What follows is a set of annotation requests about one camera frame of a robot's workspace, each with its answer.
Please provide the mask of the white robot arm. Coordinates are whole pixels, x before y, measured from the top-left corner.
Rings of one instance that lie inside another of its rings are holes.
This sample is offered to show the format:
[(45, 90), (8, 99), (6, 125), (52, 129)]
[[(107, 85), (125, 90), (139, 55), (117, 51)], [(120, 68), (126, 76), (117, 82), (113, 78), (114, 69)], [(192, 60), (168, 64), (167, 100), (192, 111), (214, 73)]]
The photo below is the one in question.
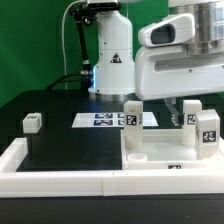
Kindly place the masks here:
[(169, 15), (138, 32), (115, 10), (117, 0), (87, 0), (97, 12), (99, 59), (90, 92), (109, 100), (136, 94), (162, 99), (179, 125), (177, 97), (224, 92), (224, 0), (168, 0)]

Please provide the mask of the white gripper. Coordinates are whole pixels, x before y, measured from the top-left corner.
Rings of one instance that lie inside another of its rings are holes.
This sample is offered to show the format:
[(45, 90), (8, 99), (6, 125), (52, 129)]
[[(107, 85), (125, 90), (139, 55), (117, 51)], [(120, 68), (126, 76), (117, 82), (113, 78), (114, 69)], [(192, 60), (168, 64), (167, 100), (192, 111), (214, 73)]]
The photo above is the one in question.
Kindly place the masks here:
[(135, 59), (136, 95), (141, 100), (165, 99), (175, 126), (184, 124), (184, 115), (171, 97), (224, 92), (224, 53), (189, 55), (187, 44), (194, 36), (190, 13), (169, 15), (138, 33), (142, 47)]

